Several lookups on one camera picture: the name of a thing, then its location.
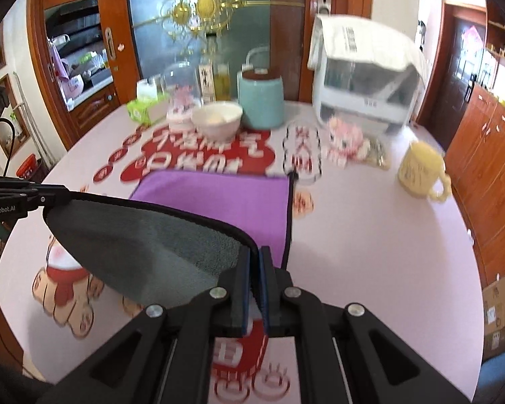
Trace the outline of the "wooden side cabinet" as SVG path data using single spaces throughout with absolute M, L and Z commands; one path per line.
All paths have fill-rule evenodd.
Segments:
M 487 287 L 505 275 L 505 107 L 479 85 L 445 162 Z

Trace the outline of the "teal kettle with lid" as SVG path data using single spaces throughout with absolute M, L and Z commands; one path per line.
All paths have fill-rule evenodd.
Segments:
M 252 48 L 237 74 L 242 121 L 250 130 L 273 130 L 284 123 L 283 78 L 277 67 L 255 66 L 257 57 L 269 57 L 269 46 Z

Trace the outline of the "cardboard box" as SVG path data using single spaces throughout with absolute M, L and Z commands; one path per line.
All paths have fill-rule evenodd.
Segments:
M 505 352 L 505 276 L 482 291 L 484 319 L 483 358 Z

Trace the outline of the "yellow cartoon mug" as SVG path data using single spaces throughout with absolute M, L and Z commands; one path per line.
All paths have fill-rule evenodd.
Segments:
M 398 170 L 400 185 L 412 196 L 445 202 L 451 196 L 451 179 L 441 154 L 424 141 L 409 144 Z

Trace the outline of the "pink printed tablecloth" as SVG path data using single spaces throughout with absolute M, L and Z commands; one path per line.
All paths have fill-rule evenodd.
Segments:
M 127 198 L 152 171 L 281 175 L 295 171 L 288 269 L 294 282 L 331 305 L 365 305 L 464 395 L 482 362 L 481 284 L 454 199 L 415 198 L 397 177 L 422 130 L 382 137 L 391 168 L 322 157 L 327 129 L 305 104 L 286 105 L 283 127 L 210 142 L 165 123 L 145 129 L 119 108 L 67 152 L 48 181 Z M 55 243 L 40 212 L 13 228 L 0 261 L 0 307 L 24 352 L 55 382 L 127 323 L 129 308 Z

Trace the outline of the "white ceramic bowl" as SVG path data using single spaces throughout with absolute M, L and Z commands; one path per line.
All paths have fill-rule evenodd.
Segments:
M 241 127 L 242 107 L 232 101 L 215 101 L 194 108 L 191 121 L 202 136 L 215 142 L 231 141 Z

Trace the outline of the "purple and grey microfibre towel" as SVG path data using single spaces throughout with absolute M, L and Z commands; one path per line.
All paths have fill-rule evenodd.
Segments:
M 141 304 L 184 305 L 264 246 L 287 265 L 295 174 L 153 171 L 129 199 L 69 193 L 43 219 L 71 256 Z

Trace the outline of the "yellow oil bottle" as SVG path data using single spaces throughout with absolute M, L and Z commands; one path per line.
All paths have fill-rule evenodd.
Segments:
M 232 99 L 230 70 L 227 63 L 213 64 L 213 82 L 217 101 Z

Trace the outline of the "green tissue pack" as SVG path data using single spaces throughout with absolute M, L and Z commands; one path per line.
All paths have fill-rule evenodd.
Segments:
M 157 99 L 139 98 L 127 103 L 127 113 L 132 121 L 142 125 L 153 125 L 166 117 L 169 109 L 169 96 L 159 94 Z

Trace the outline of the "glass bottle with label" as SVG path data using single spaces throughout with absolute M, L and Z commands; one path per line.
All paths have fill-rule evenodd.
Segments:
M 217 55 L 217 37 L 215 32 L 206 33 L 206 48 L 200 58 L 199 80 L 202 101 L 211 103 L 216 100 L 213 76 L 213 64 Z

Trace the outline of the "pink block toy figure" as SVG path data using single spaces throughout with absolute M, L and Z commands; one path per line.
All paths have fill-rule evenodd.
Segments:
M 327 129 L 329 140 L 322 149 L 326 160 L 345 168 L 348 161 L 362 162 L 368 157 L 370 140 L 359 126 L 333 116 L 327 121 Z

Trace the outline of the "foil pill blister pack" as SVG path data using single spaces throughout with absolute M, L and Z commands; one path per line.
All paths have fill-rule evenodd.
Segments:
M 387 171 L 391 168 L 391 156 L 383 142 L 374 136 L 367 136 L 370 149 L 366 158 L 366 164 Z

